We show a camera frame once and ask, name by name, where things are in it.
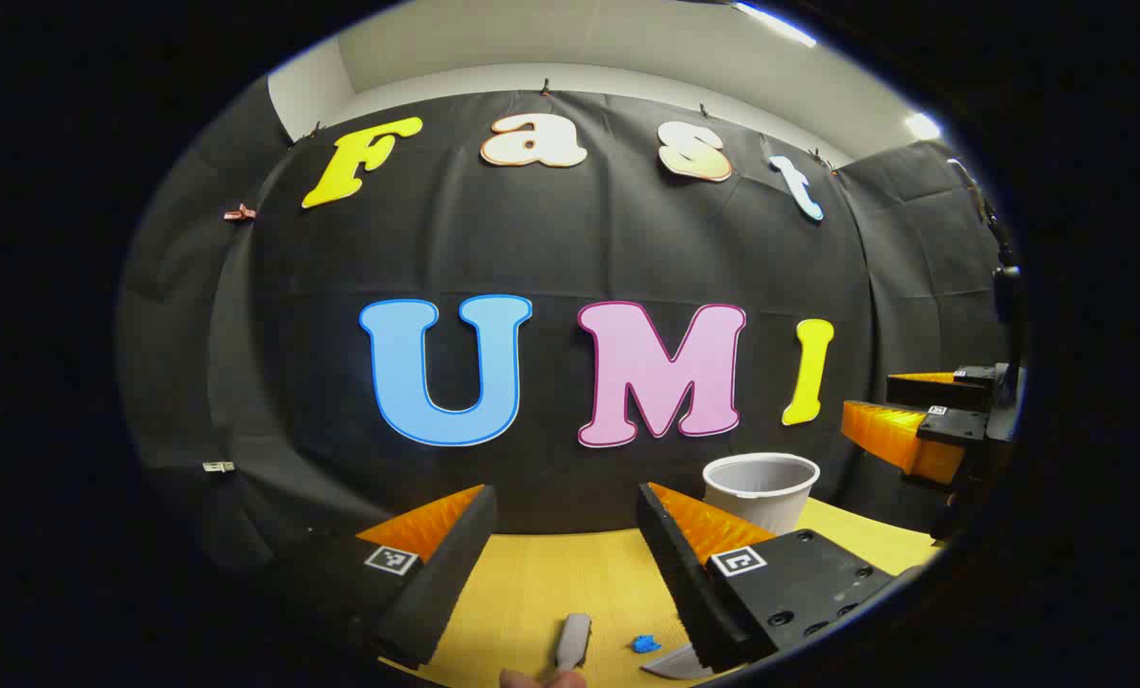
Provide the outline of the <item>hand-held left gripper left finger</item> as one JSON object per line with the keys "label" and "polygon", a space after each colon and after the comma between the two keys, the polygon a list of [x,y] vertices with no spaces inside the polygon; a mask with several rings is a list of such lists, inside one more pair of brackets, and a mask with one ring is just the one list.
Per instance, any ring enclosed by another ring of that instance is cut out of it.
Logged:
{"label": "hand-held left gripper left finger", "polygon": [[418,669],[433,658],[496,522],[495,488],[478,484],[355,534],[316,529],[254,580],[339,649]]}

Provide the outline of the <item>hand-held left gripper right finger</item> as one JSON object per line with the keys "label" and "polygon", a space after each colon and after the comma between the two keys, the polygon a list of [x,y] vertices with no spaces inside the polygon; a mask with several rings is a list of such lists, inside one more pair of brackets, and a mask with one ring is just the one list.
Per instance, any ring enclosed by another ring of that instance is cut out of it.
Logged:
{"label": "hand-held left gripper right finger", "polygon": [[640,484],[636,523],[714,674],[817,640],[894,580],[815,530],[775,535],[661,484]]}

